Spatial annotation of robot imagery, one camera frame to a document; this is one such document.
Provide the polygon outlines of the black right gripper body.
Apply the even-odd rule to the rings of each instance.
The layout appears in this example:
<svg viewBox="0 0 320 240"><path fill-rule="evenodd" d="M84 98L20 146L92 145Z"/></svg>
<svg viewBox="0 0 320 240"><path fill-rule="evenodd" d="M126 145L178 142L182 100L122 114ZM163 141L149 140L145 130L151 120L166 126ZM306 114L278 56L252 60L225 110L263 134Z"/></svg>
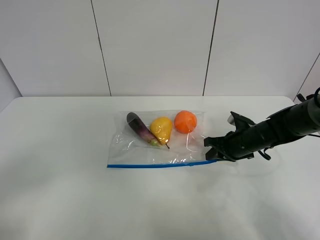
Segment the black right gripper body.
<svg viewBox="0 0 320 240"><path fill-rule="evenodd" d="M260 122L242 131L230 132L225 136L224 156L231 161L253 158L254 152L265 148L263 130L265 122Z"/></svg>

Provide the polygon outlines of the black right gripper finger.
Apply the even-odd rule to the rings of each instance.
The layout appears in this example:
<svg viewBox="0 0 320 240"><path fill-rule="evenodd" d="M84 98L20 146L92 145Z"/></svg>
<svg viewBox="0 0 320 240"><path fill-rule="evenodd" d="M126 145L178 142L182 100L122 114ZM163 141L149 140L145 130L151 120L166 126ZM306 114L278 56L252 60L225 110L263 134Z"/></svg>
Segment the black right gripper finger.
<svg viewBox="0 0 320 240"><path fill-rule="evenodd" d="M226 157L217 151L215 148L211 148L206 154L205 154L206 160L226 160Z"/></svg>
<svg viewBox="0 0 320 240"><path fill-rule="evenodd" d="M206 137L203 140L203 145L205 147L212 147L212 148L222 148L225 143L225 137Z"/></svg>

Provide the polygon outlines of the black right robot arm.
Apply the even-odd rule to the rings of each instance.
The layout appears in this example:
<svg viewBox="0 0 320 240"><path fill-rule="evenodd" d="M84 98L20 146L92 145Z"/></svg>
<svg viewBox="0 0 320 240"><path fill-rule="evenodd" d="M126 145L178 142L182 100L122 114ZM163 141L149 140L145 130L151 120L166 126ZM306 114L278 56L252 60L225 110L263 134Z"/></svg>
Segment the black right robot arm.
<svg viewBox="0 0 320 240"><path fill-rule="evenodd" d="M209 147L205 154L207 161L236 162L254 158L258 152L264 159L271 157L266 150L288 144L311 136L320 130L320 91L300 100L272 115L267 120L254 123L251 119L235 112L230 113L228 122L235 126L235 131L221 137L207 137L204 146Z"/></svg>

